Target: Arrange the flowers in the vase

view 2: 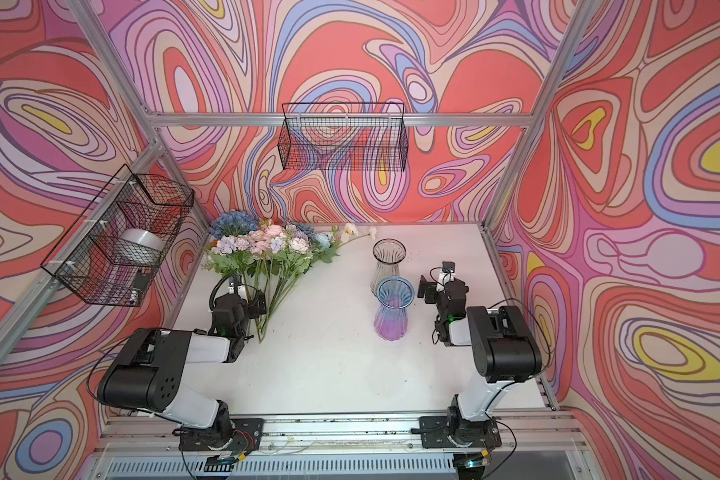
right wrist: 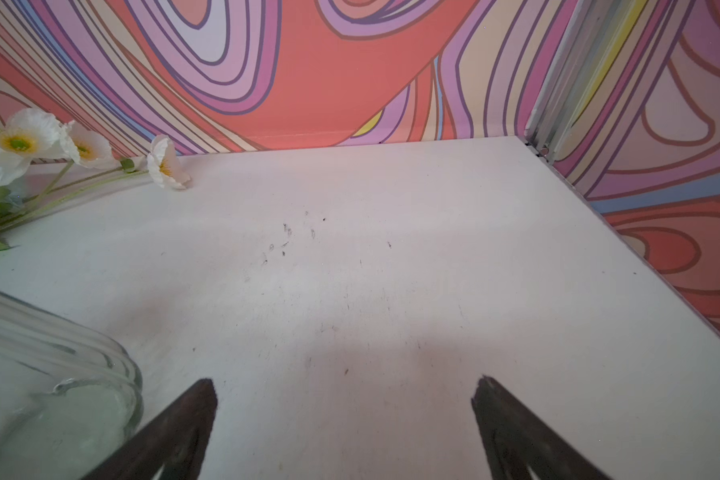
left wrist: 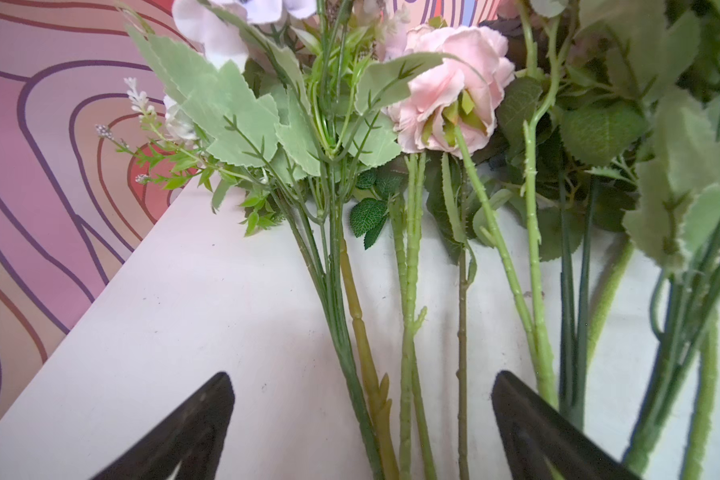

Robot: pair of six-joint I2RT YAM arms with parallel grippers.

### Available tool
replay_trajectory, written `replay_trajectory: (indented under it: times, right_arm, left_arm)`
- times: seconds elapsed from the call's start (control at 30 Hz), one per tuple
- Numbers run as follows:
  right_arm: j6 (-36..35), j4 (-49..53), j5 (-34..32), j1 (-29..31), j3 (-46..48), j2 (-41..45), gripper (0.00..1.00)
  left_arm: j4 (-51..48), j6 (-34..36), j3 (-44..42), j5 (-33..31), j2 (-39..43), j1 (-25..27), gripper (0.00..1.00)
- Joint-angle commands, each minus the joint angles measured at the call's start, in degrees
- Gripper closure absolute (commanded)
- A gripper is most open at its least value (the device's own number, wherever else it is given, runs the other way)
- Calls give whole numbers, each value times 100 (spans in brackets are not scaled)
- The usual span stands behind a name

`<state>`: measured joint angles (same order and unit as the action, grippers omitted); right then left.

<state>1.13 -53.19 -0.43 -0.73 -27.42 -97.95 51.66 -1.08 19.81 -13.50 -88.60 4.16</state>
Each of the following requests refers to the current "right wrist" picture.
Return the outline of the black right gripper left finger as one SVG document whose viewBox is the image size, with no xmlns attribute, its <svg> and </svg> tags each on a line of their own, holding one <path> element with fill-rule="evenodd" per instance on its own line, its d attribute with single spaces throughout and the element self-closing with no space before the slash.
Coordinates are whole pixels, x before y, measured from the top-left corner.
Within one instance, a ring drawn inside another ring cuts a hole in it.
<svg viewBox="0 0 720 480">
<path fill-rule="evenodd" d="M 197 479 L 217 407 L 213 381 L 198 380 L 85 477 Z"/>
</svg>

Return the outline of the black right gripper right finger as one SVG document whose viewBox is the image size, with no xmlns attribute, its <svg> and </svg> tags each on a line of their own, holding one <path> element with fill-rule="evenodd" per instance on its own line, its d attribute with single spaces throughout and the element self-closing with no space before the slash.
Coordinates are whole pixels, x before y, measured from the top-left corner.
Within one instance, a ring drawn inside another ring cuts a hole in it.
<svg viewBox="0 0 720 480">
<path fill-rule="evenodd" d="M 606 479 L 496 379 L 479 379 L 471 399 L 493 479 Z"/>
</svg>

